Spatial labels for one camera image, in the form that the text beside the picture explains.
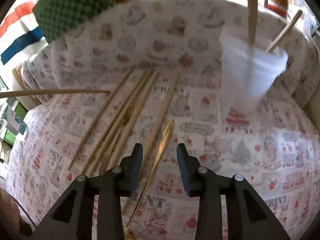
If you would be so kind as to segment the person's left hand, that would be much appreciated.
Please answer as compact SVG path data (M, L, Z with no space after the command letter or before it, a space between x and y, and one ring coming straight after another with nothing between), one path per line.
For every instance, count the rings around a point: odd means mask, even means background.
M1 188L1 239L22 239L20 211L10 194Z

